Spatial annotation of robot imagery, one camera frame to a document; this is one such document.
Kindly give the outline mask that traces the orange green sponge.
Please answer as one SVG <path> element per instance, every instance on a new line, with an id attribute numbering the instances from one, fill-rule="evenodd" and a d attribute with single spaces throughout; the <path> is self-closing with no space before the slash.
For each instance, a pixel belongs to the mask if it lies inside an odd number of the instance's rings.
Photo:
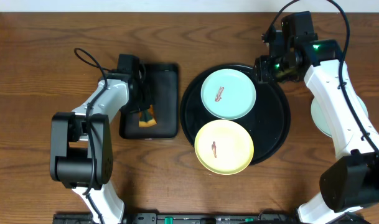
<path id="1" fill-rule="evenodd" d="M 138 124 L 140 128 L 149 128 L 157 124 L 153 105 L 151 105 L 148 109 L 139 112 Z"/>

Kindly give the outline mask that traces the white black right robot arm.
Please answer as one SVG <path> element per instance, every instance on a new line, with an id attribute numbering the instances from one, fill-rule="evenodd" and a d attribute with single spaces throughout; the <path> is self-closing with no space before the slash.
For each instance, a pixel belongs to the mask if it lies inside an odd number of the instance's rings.
<path id="1" fill-rule="evenodd" d="M 336 40 L 265 38 L 269 55 L 256 59 L 260 82 L 302 80 L 320 105 L 336 163 L 320 177 L 320 192 L 297 209 L 303 223 L 331 223 L 379 203 L 379 134 L 363 112 Z"/>

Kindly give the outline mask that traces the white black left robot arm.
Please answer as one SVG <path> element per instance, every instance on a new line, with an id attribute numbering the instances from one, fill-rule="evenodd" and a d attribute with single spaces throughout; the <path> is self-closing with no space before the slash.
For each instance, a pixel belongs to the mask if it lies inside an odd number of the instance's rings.
<path id="1" fill-rule="evenodd" d="M 71 112 L 52 117 L 50 176 L 86 203 L 94 223 L 121 223 L 124 203 L 111 183 L 113 151 L 110 121 L 145 94 L 145 72 L 110 72 Z"/>

